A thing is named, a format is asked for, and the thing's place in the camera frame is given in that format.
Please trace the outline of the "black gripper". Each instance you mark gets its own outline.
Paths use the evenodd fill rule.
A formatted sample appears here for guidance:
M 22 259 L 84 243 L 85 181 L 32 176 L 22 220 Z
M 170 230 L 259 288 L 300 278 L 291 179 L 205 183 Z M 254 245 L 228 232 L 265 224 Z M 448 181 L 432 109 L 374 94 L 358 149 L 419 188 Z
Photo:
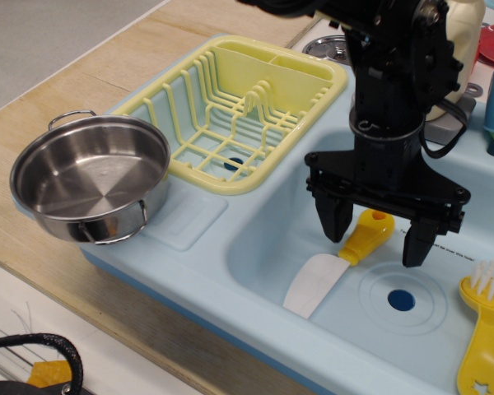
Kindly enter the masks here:
M 424 122 L 393 135 L 363 121 L 351 125 L 349 151 L 313 151 L 307 188 L 315 198 L 324 234 L 339 243 L 355 205 L 409 219 L 403 265 L 420 267 L 436 235 L 459 232 L 471 194 L 433 170 L 423 158 Z

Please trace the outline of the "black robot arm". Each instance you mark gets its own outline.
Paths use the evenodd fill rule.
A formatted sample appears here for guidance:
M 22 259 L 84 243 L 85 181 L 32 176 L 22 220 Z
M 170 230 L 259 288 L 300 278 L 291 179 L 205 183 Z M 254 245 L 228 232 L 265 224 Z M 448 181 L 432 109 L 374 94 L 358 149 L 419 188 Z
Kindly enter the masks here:
M 443 109 L 462 126 L 465 112 L 448 100 L 460 88 L 462 63 L 446 34 L 444 1 L 259 1 L 281 17 L 321 15 L 343 30 L 356 78 L 349 124 L 350 151 L 314 151 L 307 188 L 325 235 L 342 239 L 354 206 L 410 221 L 403 265 L 423 264 L 436 237 L 458 232 L 469 191 L 437 173 L 426 158 L 447 155 L 451 145 L 432 150 L 426 116 Z

